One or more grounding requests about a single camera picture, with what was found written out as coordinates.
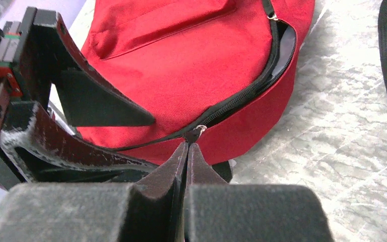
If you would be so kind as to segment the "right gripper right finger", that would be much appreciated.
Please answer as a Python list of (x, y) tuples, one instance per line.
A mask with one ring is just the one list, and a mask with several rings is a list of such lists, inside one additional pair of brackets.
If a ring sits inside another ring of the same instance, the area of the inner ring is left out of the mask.
[(333, 241), (317, 195), (300, 185), (230, 185), (204, 160), (187, 157), (186, 241)]

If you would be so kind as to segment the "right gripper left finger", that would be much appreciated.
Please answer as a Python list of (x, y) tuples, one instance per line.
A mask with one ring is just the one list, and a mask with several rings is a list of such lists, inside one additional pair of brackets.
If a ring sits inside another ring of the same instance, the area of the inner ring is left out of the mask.
[(183, 241), (188, 144), (137, 183), (36, 183), (0, 203), (0, 241)]

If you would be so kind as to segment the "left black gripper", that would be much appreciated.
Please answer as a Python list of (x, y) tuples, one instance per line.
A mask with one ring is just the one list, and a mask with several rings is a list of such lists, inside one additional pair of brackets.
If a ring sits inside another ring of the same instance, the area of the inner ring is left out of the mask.
[[(136, 182), (157, 168), (67, 133), (42, 107), (52, 85), (72, 126), (139, 127), (155, 121), (88, 63), (58, 12), (28, 7), (21, 24), (0, 29), (1, 189), (23, 181), (15, 167), (27, 182), (63, 183)], [(19, 97), (35, 101), (10, 104)]]

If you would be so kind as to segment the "red student backpack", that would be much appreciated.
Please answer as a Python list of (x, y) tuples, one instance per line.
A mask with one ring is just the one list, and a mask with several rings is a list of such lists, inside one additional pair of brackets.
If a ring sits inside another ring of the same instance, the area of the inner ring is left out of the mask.
[(199, 123), (239, 182), (387, 186), (380, 1), (97, 1), (83, 53), (148, 109), (146, 127), (79, 128), (163, 162)]

